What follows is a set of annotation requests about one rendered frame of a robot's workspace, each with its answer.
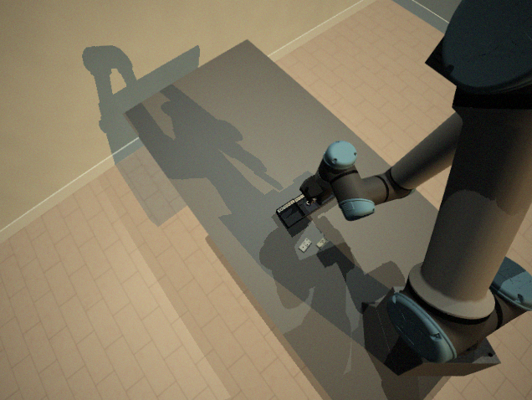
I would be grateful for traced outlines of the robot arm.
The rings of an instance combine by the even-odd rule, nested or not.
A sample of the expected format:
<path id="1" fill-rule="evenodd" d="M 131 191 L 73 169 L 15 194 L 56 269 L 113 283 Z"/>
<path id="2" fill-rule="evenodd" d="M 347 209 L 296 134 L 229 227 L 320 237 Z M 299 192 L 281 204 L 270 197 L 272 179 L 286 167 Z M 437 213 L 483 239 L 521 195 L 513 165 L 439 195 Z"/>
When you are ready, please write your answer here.
<path id="1" fill-rule="evenodd" d="M 532 0 L 462 0 L 442 66 L 456 112 L 390 169 L 361 179 L 347 141 L 318 169 L 355 221 L 451 166 L 425 259 L 386 304 L 399 336 L 437 364 L 532 311 L 532 275 L 505 257 L 532 203 Z"/>

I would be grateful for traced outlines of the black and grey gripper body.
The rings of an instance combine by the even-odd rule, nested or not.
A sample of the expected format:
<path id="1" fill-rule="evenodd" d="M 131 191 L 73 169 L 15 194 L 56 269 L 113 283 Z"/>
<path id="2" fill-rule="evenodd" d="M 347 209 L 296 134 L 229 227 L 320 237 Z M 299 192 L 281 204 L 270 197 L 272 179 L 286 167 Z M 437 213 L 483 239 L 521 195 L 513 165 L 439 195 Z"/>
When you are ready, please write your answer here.
<path id="1" fill-rule="evenodd" d="M 325 182 L 323 179 L 321 179 L 318 169 L 315 175 L 304 180 L 299 190 L 303 193 L 307 200 L 317 198 L 319 202 L 323 202 L 330 196 L 333 190 L 329 182 Z"/>

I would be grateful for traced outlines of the black rack of three bins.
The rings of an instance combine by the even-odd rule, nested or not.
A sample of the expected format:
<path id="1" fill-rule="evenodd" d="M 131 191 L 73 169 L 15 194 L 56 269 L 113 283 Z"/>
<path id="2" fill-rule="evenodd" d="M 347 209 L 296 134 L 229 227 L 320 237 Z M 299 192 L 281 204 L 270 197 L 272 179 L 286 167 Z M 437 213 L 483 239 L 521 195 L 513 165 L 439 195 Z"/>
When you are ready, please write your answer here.
<path id="1" fill-rule="evenodd" d="M 328 200 L 331 200 L 335 196 L 334 192 L 325 199 L 323 202 L 319 202 L 318 199 L 315 200 L 311 205 L 307 205 L 306 197 L 301 193 L 298 197 L 291 199 L 286 204 L 276 209 L 276 213 L 279 218 L 282 220 L 287 229 L 295 225 L 297 222 L 311 214 L 313 211 L 321 207 Z M 290 206 L 291 205 L 291 206 Z M 306 214 L 306 215 L 305 215 Z"/>

